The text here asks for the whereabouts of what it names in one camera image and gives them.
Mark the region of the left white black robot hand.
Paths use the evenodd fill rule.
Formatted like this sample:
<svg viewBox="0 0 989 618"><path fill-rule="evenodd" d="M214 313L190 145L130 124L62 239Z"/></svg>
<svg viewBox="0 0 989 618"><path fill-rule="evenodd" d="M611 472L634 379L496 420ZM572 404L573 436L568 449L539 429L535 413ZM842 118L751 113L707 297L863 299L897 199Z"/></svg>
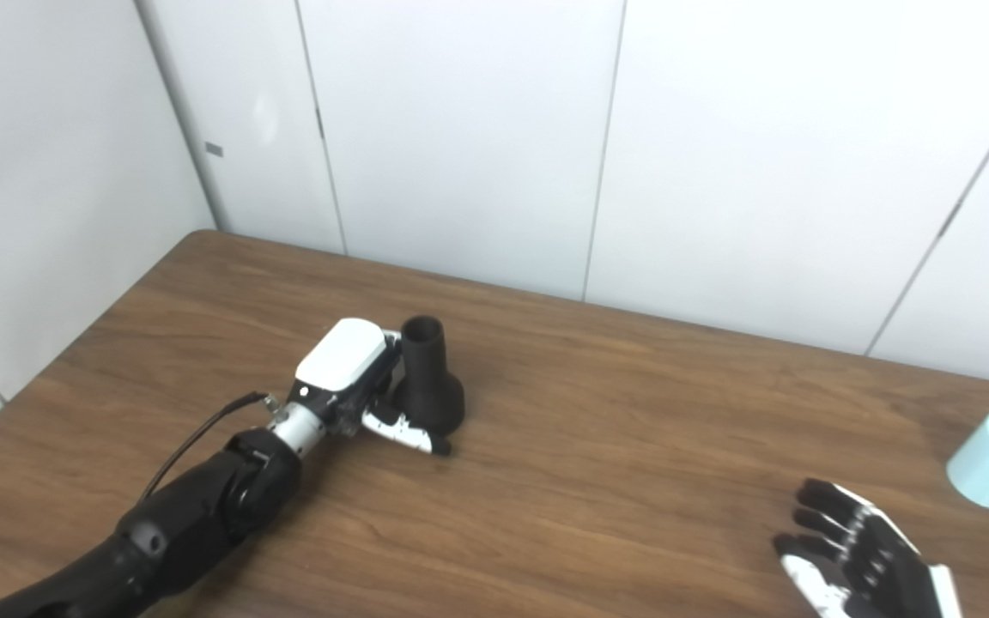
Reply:
<svg viewBox="0 0 989 618"><path fill-rule="evenodd" d="M365 319L337 322L297 365L270 431L299 458L326 435L353 437L366 429L420 452L447 457L447 438L418 427L387 402L402 360L402 336Z"/></svg>

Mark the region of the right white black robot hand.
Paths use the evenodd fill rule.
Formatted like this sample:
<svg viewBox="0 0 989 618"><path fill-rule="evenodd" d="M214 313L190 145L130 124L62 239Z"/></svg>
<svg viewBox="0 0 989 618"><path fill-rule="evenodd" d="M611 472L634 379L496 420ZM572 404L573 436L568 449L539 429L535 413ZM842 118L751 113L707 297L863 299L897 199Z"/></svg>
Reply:
<svg viewBox="0 0 989 618"><path fill-rule="evenodd" d="M774 551L820 617L962 617L953 572L930 564L874 502L808 478L796 492L803 535L777 535Z"/></svg>

